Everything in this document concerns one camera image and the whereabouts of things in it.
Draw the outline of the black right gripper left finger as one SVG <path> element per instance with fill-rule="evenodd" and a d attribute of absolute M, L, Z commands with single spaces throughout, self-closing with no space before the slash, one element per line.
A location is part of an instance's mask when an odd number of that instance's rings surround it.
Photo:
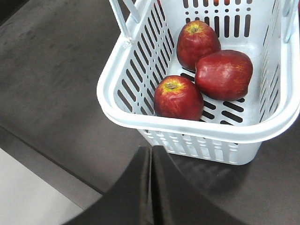
<path fill-rule="evenodd" d="M 150 148 L 139 147 L 115 184 L 67 225 L 149 225 Z"/>

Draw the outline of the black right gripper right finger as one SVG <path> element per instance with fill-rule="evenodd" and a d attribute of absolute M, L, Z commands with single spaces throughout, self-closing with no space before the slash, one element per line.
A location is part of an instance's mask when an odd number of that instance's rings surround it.
<path fill-rule="evenodd" d="M 151 198 L 156 225 L 243 224 L 200 194 L 162 146 L 152 147 Z"/>

